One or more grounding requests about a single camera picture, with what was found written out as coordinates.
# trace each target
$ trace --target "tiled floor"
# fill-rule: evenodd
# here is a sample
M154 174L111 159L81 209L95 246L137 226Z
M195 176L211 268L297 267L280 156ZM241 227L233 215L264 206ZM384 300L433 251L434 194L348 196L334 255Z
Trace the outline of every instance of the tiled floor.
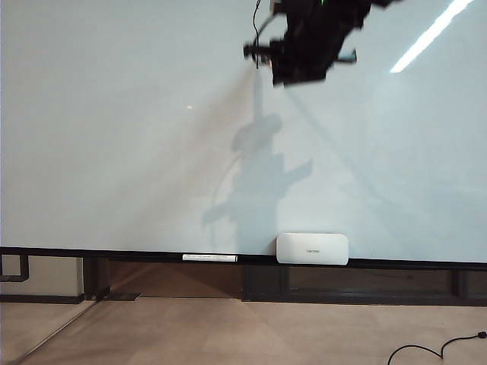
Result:
M90 305L90 302L78 305L3 303L0 363L9 364L18 359Z
M438 349L487 329L486 308L243 303L141 298L103 302L29 357L25 365L385 364L405 343ZM445 365L480 365L487 340L446 350ZM439 364L404 351L394 364Z

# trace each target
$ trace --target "black metal frame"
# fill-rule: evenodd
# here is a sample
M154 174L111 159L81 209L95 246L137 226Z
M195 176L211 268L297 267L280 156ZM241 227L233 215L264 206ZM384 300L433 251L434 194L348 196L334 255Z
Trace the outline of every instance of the black metal frame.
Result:
M110 294L109 266L107 259L83 259L83 291L86 300L100 302Z
M0 255L51 256L51 257L81 257L109 259L111 261L129 262L184 262L182 252L139 252L139 251L109 251L88 249L31 249L22 247L0 247ZM332 267L328 265L288 265L279 264L273 255L237 255L237 262L211 262L221 265L251 265L251 266L279 266L279 267ZM487 271L487 263L475 262L430 262L381 259L350 259L344 268L384 268L404 270L476 270Z
M79 304L83 300L84 294L78 295L77 297L64 295L0 295L0 303Z
M0 252L0 282L22 283L29 280L29 255L19 255L19 266L21 268L21 273L19 275L3 275L2 255L5 255L5 253Z

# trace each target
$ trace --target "floor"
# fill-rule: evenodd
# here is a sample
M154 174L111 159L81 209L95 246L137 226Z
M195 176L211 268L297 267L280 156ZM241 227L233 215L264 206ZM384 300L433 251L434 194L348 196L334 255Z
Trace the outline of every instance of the floor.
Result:
M0 363L9 364L26 354L90 305L2 303Z
M236 299L140 298L102 302L23 365L385 364L407 343L439 349L487 329L487 309L245 303ZM487 340L457 342L444 364L480 365ZM394 364L439 364L423 351Z

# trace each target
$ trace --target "power cord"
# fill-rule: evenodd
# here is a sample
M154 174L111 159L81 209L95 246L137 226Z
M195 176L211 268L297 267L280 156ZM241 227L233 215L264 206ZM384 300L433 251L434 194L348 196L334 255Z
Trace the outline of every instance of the power cord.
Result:
M274 14L271 14L267 17L267 19L262 23L262 25L260 26L260 29L258 29L257 31L257 35L256 37L253 39L253 45L254 46L258 46L259 45L259 38L260 36L262 35L262 32L267 28L267 26L269 24L271 24L271 22L274 20L275 18L275 15Z
M257 15L257 12L259 10L260 2L261 2L261 0L257 0L256 10L253 12L253 29L255 29L255 31L256 31L256 42L255 43L257 44L257 46L259 46L259 30L257 29L257 26L256 26L256 15ZM258 59L256 60L256 64L257 64L257 68L259 68L259 60Z
M441 358L443 360L444 359L444 348L447 347L449 344L451 344L452 342L455 342L455 341L471 340L473 338L487 338L487 332L486 331L479 332L475 336L452 338L451 340L444 343L444 345L441 347L440 353L433 351L431 348L425 348L423 346L419 346L418 344L406 344L406 345L401 346L400 348L397 348L396 350L394 350L394 352L390 355L389 360L387 361L387 365L390 365L390 362L392 361L395 354L397 354L399 351L401 351L405 348L420 348L422 350L426 350L428 352L431 352L432 354L438 356L439 358Z

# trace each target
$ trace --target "wire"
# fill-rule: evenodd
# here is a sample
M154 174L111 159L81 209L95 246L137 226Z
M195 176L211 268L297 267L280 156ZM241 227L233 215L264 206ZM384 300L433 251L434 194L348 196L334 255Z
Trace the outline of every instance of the wire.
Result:
M259 46L259 30L257 29L257 26L256 26L256 15L257 15L257 11L259 10L260 2L261 2L261 0L257 0L256 10L253 12L253 29L256 30L256 45L257 46ZM256 64L257 64L257 68L259 68L259 58L258 57L256 59Z
M426 350L428 352L431 352L432 354L438 356L439 358L441 358L443 360L444 348L447 347L452 342L459 341L459 340L471 340L473 338L485 338L486 335L487 334L485 332L479 332L479 334L477 334L475 336L452 338L451 340L445 342L445 344L441 347L440 353L433 351L431 348L425 348L423 346L419 346L418 344L406 344L406 345L401 346L400 348L397 348L396 350L394 350L394 352L390 355L389 360L387 361L387 365L390 365L390 362L392 361L395 354L397 354L399 351L401 351L405 348L420 348L422 350Z
M257 31L257 35L255 37L255 39L253 40L253 45L254 46L258 46L258 43L259 43L259 38L260 36L262 35L262 32L267 28L267 26L269 24L271 24L271 22L274 20L275 18L275 15L274 14L271 14L267 17L267 19L262 23L262 25L260 26L260 29Z

